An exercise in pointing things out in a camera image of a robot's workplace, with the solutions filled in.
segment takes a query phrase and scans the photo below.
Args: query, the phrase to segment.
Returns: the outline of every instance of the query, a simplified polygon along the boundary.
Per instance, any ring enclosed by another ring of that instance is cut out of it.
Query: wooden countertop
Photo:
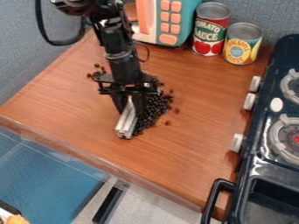
[[[100,158],[204,207],[214,179],[234,181],[238,157],[229,146],[233,134],[247,125],[243,101],[252,77],[263,74],[272,48],[262,47],[250,66],[229,64],[221,55],[198,56],[183,46],[149,49],[144,70],[174,90],[174,107],[181,112],[171,111],[133,140],[116,137],[119,115],[112,100],[99,95],[96,83],[86,78],[94,63],[107,64],[91,32],[7,101],[0,113],[84,151],[67,153],[85,161],[85,153]],[[216,217],[225,206],[222,199]]]

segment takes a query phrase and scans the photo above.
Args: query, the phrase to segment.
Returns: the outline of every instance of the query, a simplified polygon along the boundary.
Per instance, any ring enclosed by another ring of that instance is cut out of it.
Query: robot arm
[[[44,25],[41,23],[43,21],[40,1],[36,0],[38,28],[45,40],[49,40]],[[127,127],[129,130],[123,131],[128,134],[120,134],[119,137],[130,138],[134,132],[137,117],[141,117],[147,112],[145,110],[149,107],[149,96],[157,97],[160,93],[157,78],[147,75],[140,68],[136,45],[132,39],[131,23],[123,9],[122,2],[116,0],[51,1],[58,10],[65,14],[82,16],[83,21],[85,18],[89,18],[91,21],[101,46],[105,48],[106,59],[112,71],[112,74],[94,73],[94,81],[98,82],[101,95],[112,97],[117,110],[122,115],[117,127]],[[65,41],[65,43],[72,44],[78,41],[83,36],[81,33],[84,31],[84,27],[81,27],[79,35]],[[47,42],[61,44],[59,41],[49,40]]]

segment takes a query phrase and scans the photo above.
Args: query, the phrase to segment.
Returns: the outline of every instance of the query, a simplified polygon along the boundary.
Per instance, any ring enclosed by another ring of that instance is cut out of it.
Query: can label
[[[193,51],[205,56],[220,54],[228,23],[229,17],[218,21],[197,17],[193,35]]]
[[[249,65],[256,60],[260,45],[261,38],[246,41],[227,35],[223,56],[234,65]]]
[[[197,18],[194,35],[202,41],[218,42],[225,37],[226,29],[219,24]]]

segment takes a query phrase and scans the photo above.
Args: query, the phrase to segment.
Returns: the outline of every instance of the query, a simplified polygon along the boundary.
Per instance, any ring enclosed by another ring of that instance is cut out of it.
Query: stove burner
[[[289,163],[299,165],[299,118],[281,115],[268,136],[272,150]]]
[[[281,90],[284,97],[299,105],[299,73],[295,69],[290,69],[282,79]]]

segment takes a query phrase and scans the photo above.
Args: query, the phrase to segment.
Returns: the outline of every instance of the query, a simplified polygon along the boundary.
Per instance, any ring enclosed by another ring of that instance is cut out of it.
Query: gray wall
[[[232,23],[249,22],[258,25],[264,32],[264,44],[274,45],[280,37],[299,33],[299,0],[212,1],[230,8]]]
[[[79,27],[75,17],[44,1],[44,18],[52,39],[72,37]],[[48,45],[35,21],[34,0],[0,0],[0,105],[40,73],[66,48]]]

